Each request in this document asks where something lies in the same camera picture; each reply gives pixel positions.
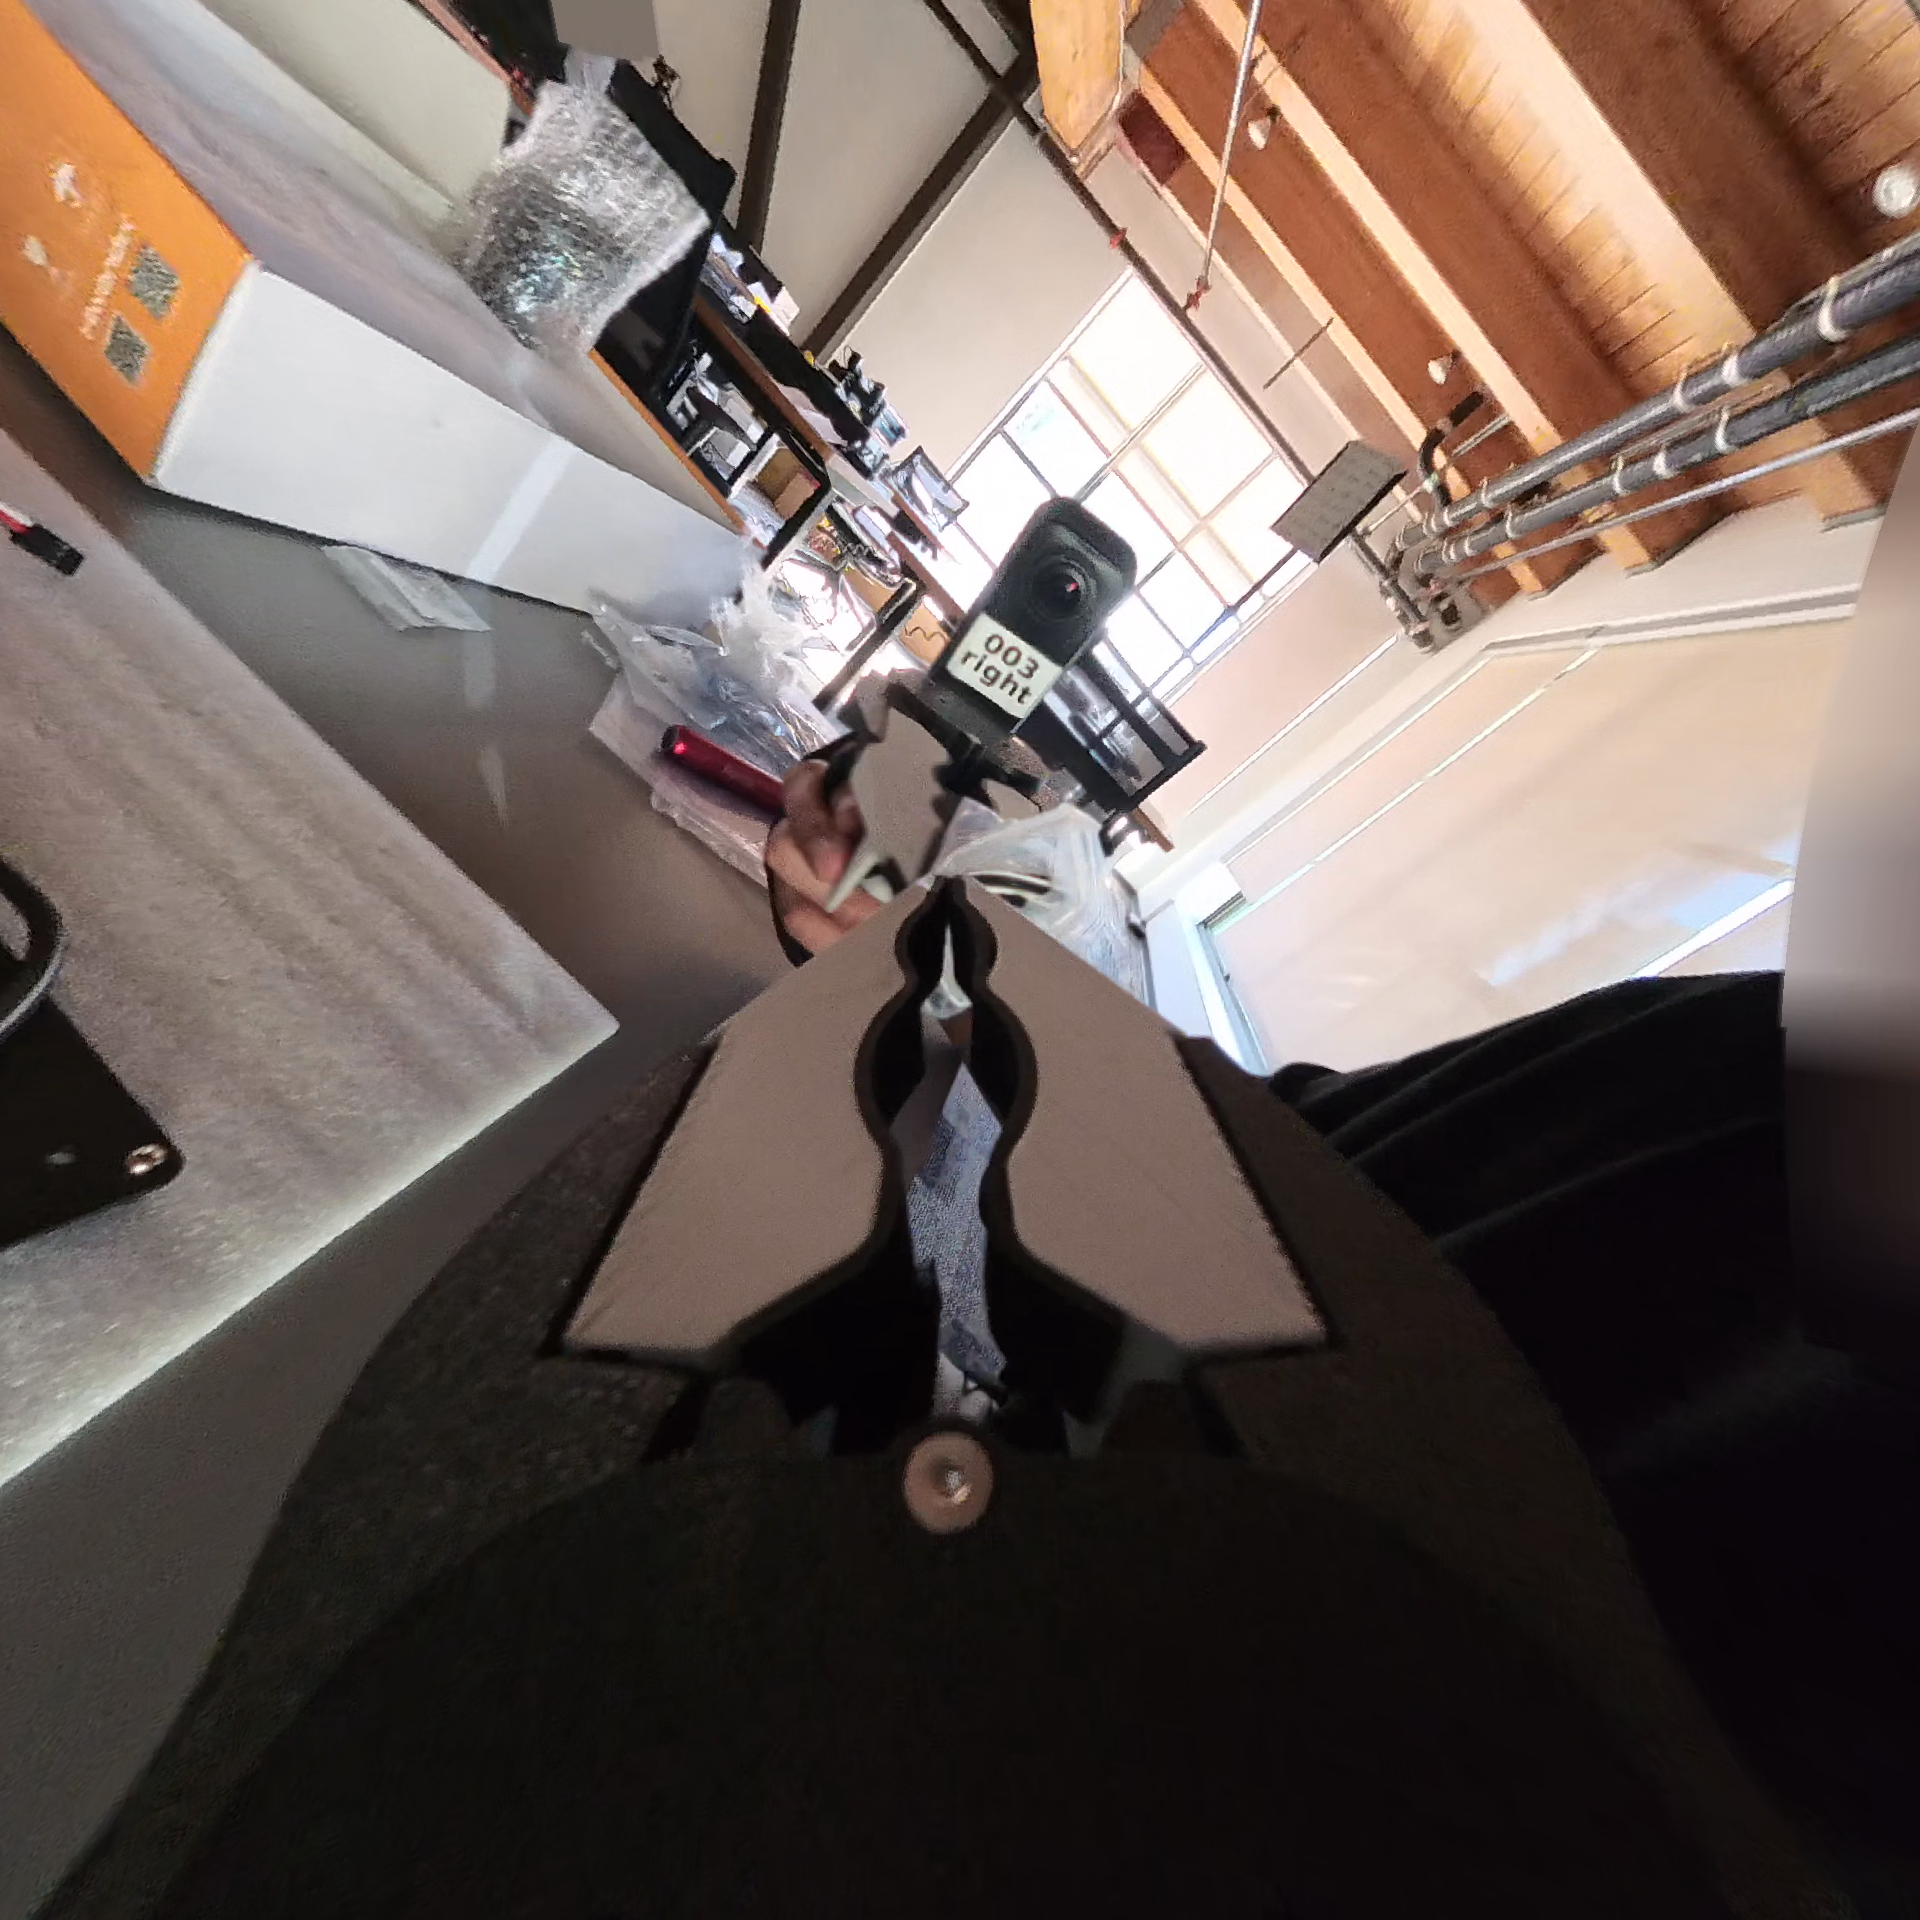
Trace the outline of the ceiling pipes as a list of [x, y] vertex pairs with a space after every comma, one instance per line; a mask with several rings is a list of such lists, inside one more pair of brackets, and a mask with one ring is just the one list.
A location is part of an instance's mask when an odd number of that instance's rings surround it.
[[1437, 497], [1382, 563], [1381, 594], [1418, 652], [1465, 622], [1467, 590], [1518, 565], [1633, 533], [1760, 478], [1857, 451], [1914, 423], [1914, 409], [1826, 435], [1842, 412], [1914, 381], [1917, 237], [1904, 236], [1795, 298], [1751, 341], [1687, 369], [1607, 423]]

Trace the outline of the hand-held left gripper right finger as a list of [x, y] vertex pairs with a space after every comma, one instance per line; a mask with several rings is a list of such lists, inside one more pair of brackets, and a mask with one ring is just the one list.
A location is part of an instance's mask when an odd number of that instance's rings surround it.
[[1002, 1358], [1242, 1358], [1327, 1342], [1178, 1035], [1041, 929], [955, 884]]

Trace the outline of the window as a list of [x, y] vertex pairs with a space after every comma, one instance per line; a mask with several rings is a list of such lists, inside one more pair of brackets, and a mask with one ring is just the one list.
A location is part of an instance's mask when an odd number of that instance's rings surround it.
[[1136, 553], [1107, 654], [1160, 700], [1274, 605], [1310, 563], [1274, 524], [1305, 478], [1162, 302], [1127, 274], [971, 446], [941, 578], [966, 603], [1048, 497]]

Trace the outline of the wooden edged desk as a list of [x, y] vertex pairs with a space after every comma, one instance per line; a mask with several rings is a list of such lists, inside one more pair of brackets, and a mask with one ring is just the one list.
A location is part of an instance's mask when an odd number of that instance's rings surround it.
[[777, 452], [794, 467], [800, 492], [777, 511], [773, 530], [751, 534], [762, 570], [802, 557], [826, 524], [854, 557], [879, 563], [881, 585], [912, 585], [952, 620], [955, 599], [933, 570], [938, 537], [930, 519], [878, 457], [838, 436], [838, 425], [857, 425], [845, 406], [819, 413], [803, 390], [781, 385], [757, 351], [773, 337], [768, 321], [736, 323], [710, 298], [691, 295], [673, 343], [657, 341], [646, 321], [624, 308], [603, 332], [593, 361], [726, 511], [736, 515], [743, 497], [757, 493]]

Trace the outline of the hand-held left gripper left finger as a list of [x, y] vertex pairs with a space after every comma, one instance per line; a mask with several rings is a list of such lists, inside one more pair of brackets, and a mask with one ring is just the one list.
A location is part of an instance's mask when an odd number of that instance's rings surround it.
[[565, 1326], [573, 1354], [741, 1354], [879, 1249], [928, 1097], [943, 900], [883, 905], [728, 1019]]

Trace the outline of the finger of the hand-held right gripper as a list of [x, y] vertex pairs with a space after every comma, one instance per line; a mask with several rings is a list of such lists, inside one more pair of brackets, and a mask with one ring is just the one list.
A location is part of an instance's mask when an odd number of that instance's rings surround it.
[[890, 899], [938, 863], [974, 739], [941, 703], [853, 703], [853, 733], [853, 889]]

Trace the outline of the pile of clear plastic bags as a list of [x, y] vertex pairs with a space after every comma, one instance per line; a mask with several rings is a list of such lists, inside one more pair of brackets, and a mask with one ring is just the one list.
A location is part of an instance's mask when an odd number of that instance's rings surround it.
[[783, 613], [766, 581], [710, 605], [702, 626], [639, 615], [610, 597], [592, 603], [586, 631], [614, 665], [590, 723], [648, 793], [653, 811], [751, 883], [766, 883], [762, 844], [779, 809], [691, 767], [673, 740], [697, 735], [754, 777], [783, 773], [848, 726], [815, 707], [807, 671], [814, 633]]

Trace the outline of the white foam sheet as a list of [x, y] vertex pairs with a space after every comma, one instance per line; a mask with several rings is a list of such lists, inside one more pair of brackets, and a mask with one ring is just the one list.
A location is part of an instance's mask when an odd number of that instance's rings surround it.
[[85, 553], [2, 587], [5, 854], [183, 1151], [5, 1253], [5, 1478], [611, 1035], [611, 1017], [5, 436]]

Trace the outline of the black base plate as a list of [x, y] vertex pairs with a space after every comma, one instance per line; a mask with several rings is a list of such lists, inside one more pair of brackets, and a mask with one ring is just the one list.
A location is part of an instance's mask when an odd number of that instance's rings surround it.
[[163, 1188], [175, 1143], [61, 1011], [65, 929], [54, 903], [2, 863], [2, 1245], [6, 1250]]

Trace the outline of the bubble wrap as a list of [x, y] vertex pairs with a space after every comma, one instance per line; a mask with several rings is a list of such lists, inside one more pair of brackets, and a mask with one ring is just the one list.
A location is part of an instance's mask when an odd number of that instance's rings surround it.
[[442, 254], [520, 345], [565, 358], [586, 355], [710, 223], [605, 92], [558, 81], [449, 215]]

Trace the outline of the red cylindrical tube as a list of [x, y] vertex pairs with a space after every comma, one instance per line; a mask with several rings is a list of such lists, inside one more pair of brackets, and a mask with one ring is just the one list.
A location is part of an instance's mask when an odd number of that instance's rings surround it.
[[779, 814], [783, 809], [783, 783], [777, 774], [762, 773], [691, 726], [667, 726], [661, 733], [661, 757], [758, 811]]

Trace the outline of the person's right hand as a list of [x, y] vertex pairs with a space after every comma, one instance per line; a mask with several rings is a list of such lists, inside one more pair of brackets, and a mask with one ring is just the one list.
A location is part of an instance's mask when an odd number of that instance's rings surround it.
[[807, 757], [781, 780], [781, 811], [762, 846], [774, 934], [797, 970], [881, 913], [864, 883], [829, 905], [862, 847], [866, 826], [857, 796], [826, 757]]

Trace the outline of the orange white cardboard box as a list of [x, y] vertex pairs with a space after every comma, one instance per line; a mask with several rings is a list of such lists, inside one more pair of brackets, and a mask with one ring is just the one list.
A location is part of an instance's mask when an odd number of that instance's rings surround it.
[[559, 609], [750, 549], [586, 351], [440, 250], [509, 121], [417, 5], [2, 5], [5, 334], [149, 486]]

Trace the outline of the flat clear bag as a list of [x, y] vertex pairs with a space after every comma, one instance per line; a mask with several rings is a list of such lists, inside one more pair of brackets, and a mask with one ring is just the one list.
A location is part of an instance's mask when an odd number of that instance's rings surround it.
[[394, 633], [489, 633], [489, 620], [430, 566], [361, 547], [326, 545], [321, 557]]

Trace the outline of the hanging grey panel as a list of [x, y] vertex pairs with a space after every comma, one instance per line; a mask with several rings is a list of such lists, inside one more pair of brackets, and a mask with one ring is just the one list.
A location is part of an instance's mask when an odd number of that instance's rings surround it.
[[1271, 522], [1271, 533], [1318, 566], [1393, 492], [1402, 471], [1393, 452], [1350, 438]]

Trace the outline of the clear zip bag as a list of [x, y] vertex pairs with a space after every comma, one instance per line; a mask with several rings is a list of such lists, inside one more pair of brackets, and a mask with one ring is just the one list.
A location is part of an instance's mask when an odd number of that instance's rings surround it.
[[1150, 1004], [1144, 926], [1098, 827], [1078, 807], [1018, 819], [959, 799], [926, 879], [962, 878], [994, 894], [1097, 973]]

